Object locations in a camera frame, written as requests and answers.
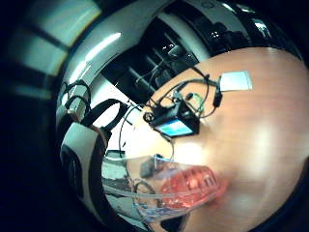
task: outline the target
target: cable connector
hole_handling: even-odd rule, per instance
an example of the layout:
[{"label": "cable connector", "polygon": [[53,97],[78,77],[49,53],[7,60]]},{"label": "cable connector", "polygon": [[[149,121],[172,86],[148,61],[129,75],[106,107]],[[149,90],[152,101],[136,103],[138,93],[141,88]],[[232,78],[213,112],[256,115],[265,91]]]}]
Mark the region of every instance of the cable connector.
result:
[{"label": "cable connector", "polygon": [[220,104],[221,104],[222,98],[223,98],[223,95],[220,91],[220,88],[217,86],[215,88],[214,99],[213,99],[213,102],[212,102],[213,107],[215,107],[215,108],[219,107]]}]

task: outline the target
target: desk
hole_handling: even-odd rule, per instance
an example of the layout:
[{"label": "desk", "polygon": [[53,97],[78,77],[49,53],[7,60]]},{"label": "desk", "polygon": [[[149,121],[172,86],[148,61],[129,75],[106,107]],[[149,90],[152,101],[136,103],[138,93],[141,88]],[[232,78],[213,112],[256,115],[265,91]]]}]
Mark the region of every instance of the desk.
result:
[{"label": "desk", "polygon": [[[211,79],[246,70],[253,89],[224,92],[221,106],[201,120],[198,135],[175,139],[175,161],[205,164],[230,183],[222,197],[191,213],[184,231],[248,231],[283,205],[309,155],[309,72],[290,53],[263,47],[223,53],[197,67]],[[192,70],[182,72],[153,98],[194,77]],[[203,96],[205,88],[192,83],[183,93]],[[206,110],[212,97],[213,88]],[[128,157],[171,155],[170,144],[142,120],[126,147]]]}]

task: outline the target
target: electronic device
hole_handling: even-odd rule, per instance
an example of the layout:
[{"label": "electronic device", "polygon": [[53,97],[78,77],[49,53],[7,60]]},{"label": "electronic device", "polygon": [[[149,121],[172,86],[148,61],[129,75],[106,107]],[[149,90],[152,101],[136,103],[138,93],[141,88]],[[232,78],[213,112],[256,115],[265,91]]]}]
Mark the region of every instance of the electronic device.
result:
[{"label": "electronic device", "polygon": [[199,133],[200,120],[185,101],[180,100],[154,110],[154,119],[150,126],[169,137],[187,136]]}]

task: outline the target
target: dark background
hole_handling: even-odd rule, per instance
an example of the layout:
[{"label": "dark background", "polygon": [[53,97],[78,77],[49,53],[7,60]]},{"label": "dark background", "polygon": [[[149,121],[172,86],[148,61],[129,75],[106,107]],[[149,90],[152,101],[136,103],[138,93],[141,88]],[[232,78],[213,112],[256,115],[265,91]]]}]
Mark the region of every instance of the dark background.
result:
[{"label": "dark background", "polygon": [[[125,1],[98,1],[112,12]],[[240,1],[274,20],[295,42],[309,64],[309,14],[305,1]],[[27,12],[31,1],[1,3],[1,51]],[[30,72],[1,57],[0,77],[0,230],[102,231],[106,230],[74,198],[62,178],[54,149],[55,99],[60,78]],[[25,98],[14,93],[17,83],[47,88],[52,101]],[[308,231],[308,174],[287,204],[255,231]]]}]

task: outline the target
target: ceiling light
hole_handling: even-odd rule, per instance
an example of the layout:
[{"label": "ceiling light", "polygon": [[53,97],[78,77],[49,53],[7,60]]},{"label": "ceiling light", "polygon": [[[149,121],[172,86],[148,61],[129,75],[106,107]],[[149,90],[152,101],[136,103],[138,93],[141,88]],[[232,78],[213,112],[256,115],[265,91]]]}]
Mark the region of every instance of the ceiling light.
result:
[{"label": "ceiling light", "polygon": [[112,44],[116,40],[118,40],[121,37],[121,33],[115,33],[107,38],[105,38],[101,43],[96,45],[91,51],[88,52],[86,55],[85,61],[89,62],[92,59],[94,59],[95,56],[97,56],[103,49],[105,49],[108,45]]}]

